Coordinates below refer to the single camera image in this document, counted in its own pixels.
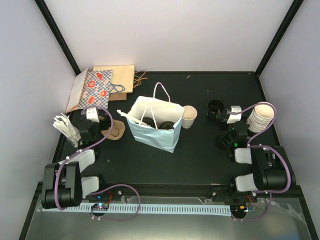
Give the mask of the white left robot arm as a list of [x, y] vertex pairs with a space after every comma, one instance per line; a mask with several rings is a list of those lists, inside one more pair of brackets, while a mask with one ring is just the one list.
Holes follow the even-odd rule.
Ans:
[[97, 200], [108, 192], [97, 176], [81, 177], [81, 172], [96, 161], [97, 146], [104, 139], [102, 131], [109, 134], [113, 127], [110, 118], [99, 122], [82, 119], [78, 125], [77, 151], [65, 160], [47, 164], [44, 168], [41, 204], [44, 209], [64, 210], [80, 205], [89, 193]]

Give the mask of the single black cup lid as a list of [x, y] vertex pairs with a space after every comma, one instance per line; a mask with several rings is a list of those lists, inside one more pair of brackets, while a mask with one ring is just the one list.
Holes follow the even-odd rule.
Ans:
[[152, 128], [155, 128], [156, 127], [156, 124], [154, 122], [154, 120], [150, 117], [143, 117], [142, 118], [142, 122], [147, 124], [148, 126], [152, 127]]

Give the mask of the light blue paper bag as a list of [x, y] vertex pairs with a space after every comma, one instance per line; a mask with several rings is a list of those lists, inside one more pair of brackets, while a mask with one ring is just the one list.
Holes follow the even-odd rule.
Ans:
[[[185, 109], [181, 105], [171, 102], [169, 95], [167, 95], [168, 100], [156, 98], [158, 86], [161, 86], [166, 94], [168, 93], [163, 84], [157, 82], [153, 89], [153, 96], [138, 96], [128, 112], [128, 115], [138, 120], [142, 120], [144, 117], [153, 119], [156, 124], [155, 128], [149, 125], [139, 125], [130, 119], [127, 119], [127, 122], [136, 141], [173, 153], [179, 141]], [[173, 122], [174, 129], [160, 129], [160, 125], [166, 121]]]

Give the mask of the white stirrer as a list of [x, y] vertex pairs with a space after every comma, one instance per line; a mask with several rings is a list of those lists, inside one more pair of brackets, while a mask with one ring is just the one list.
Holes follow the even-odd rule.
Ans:
[[139, 125], [143, 125], [143, 126], [147, 126], [147, 124], [145, 122], [143, 122], [142, 120], [139, 120], [125, 112], [122, 112], [120, 109], [117, 109], [116, 110], [118, 114], [120, 114], [122, 117], [125, 117], [133, 122], [135, 122], [136, 124], [139, 124]]

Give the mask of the white orange-edged paper bag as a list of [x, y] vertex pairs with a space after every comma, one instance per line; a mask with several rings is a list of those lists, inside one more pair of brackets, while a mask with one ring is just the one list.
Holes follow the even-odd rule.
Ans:
[[66, 113], [72, 112], [78, 108], [83, 87], [84, 87], [84, 82], [86, 80], [88, 68], [86, 68], [84, 71], [82, 71], [80, 74], [78, 74], [73, 81], [73, 85], [71, 88], [71, 92], [69, 95], [67, 107], [66, 107]]

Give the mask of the tan kraft paper bag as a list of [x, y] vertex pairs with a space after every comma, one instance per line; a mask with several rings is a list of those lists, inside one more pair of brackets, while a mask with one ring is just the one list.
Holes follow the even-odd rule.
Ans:
[[135, 71], [134, 65], [94, 66], [93, 71], [112, 71], [109, 93], [132, 93], [146, 80], [146, 71]]

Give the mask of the brown kraft paper bag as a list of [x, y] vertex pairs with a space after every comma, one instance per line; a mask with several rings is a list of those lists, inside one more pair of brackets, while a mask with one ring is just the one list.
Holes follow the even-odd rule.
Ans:
[[127, 99], [126, 92], [110, 93], [109, 101], [125, 101]]

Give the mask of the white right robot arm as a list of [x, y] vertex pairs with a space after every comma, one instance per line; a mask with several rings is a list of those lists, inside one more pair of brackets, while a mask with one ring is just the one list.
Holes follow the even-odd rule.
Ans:
[[247, 145], [249, 125], [242, 120], [228, 123], [230, 115], [217, 111], [215, 122], [225, 134], [216, 138], [228, 158], [249, 166], [249, 173], [231, 179], [228, 198], [240, 201], [246, 192], [284, 193], [297, 183], [295, 173], [282, 146]]

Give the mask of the blue checkered paper bag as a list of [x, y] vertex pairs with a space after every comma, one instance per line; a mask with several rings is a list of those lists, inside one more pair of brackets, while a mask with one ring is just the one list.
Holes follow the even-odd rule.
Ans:
[[88, 106], [108, 108], [109, 95], [112, 91], [122, 93], [125, 87], [121, 84], [111, 83], [112, 70], [89, 71], [86, 73], [78, 109]]

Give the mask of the black paper cup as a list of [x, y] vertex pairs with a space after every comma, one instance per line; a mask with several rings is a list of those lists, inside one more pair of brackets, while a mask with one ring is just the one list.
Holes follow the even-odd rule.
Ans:
[[209, 101], [207, 105], [207, 117], [210, 120], [215, 120], [218, 112], [222, 112], [224, 110], [224, 104], [216, 99]]

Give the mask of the tall stack of paper cups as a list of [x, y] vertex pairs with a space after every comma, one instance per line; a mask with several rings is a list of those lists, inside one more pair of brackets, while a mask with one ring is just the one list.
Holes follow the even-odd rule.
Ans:
[[248, 130], [252, 133], [260, 133], [274, 119], [275, 110], [272, 104], [268, 102], [260, 102], [256, 105], [249, 115], [246, 123], [249, 125]]

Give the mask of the small electronics board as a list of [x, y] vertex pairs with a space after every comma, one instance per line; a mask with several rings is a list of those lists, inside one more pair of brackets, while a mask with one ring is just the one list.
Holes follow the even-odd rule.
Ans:
[[95, 203], [90, 208], [92, 211], [107, 211], [109, 209], [108, 203]]

